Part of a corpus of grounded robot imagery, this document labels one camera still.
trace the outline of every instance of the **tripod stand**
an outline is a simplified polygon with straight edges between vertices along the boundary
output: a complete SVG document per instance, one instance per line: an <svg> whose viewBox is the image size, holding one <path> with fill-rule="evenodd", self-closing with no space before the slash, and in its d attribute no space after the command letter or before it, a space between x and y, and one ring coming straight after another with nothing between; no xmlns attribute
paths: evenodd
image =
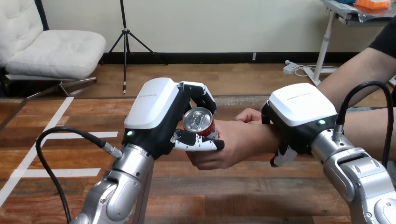
<svg viewBox="0 0 396 224"><path fill-rule="evenodd" d="M122 36L124 36L124 87L123 87L123 93L126 94L127 92L127 59L129 58L129 55L131 55L131 51L129 50L129 41L128 41L128 35L131 35L135 40L137 40L142 46L144 46L147 50L150 51L152 55L154 55L161 63L168 65L168 63L164 60L162 60L156 53L154 53L150 48L148 48L143 42L141 42L135 35L131 33L129 29L127 29L127 22L125 21L125 12L124 12L124 1L120 0L121 4L121 13L122 13L122 23L124 24L124 29L113 45L113 47L110 49L109 54L112 53L113 49L115 46L118 44L118 42L121 40Z"/></svg>

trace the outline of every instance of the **tabletop clutter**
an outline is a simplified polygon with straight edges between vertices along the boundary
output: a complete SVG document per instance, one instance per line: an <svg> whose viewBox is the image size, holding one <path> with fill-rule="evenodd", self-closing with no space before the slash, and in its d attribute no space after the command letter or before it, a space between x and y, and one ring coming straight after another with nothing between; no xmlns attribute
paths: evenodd
<svg viewBox="0 0 396 224"><path fill-rule="evenodd" d="M344 4L355 4L369 9L388 9L392 4L391 0L336 0Z"/></svg>

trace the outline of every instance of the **white wall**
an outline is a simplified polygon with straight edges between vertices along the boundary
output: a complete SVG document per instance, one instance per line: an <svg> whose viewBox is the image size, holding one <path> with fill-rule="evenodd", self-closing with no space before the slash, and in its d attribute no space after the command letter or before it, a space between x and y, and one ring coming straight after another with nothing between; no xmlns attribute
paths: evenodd
<svg viewBox="0 0 396 224"><path fill-rule="evenodd" d="M118 0L42 0L50 29L122 30ZM127 27L155 52L319 51L328 23L320 0L124 0ZM335 21L329 50L362 51L381 28ZM114 51L123 51L123 42ZM132 51L145 51L131 42Z"/></svg>

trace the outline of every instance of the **robotic hand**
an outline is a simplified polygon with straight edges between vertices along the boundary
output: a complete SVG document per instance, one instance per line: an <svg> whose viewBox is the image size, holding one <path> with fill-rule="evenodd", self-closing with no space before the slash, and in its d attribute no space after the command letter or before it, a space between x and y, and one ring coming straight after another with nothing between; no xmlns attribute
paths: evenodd
<svg viewBox="0 0 396 224"><path fill-rule="evenodd" d="M262 122L272 121L284 143L271 165L312 154L347 202L354 224L396 224L396 192L386 168L345 138L336 117L332 103L310 84L273 92L262 107Z"/></svg>
<svg viewBox="0 0 396 224"><path fill-rule="evenodd" d="M184 151L221 150L224 142L176 130L190 100L212 114L216 104L202 83L174 83L169 78L146 82L127 118L122 152L108 143L105 151L116 158L100 182L88 192L82 211L72 224L123 224L133 214L142 180L154 160L173 148Z"/></svg>

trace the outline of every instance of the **white armchair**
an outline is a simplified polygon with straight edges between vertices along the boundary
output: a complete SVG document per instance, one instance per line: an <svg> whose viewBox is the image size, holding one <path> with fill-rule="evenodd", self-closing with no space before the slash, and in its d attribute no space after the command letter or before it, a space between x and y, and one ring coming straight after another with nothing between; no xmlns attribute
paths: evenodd
<svg viewBox="0 0 396 224"><path fill-rule="evenodd" d="M79 30L43 31L34 0L0 0L0 68L10 80L59 80L56 89L96 81L95 70L106 47L100 34Z"/></svg>

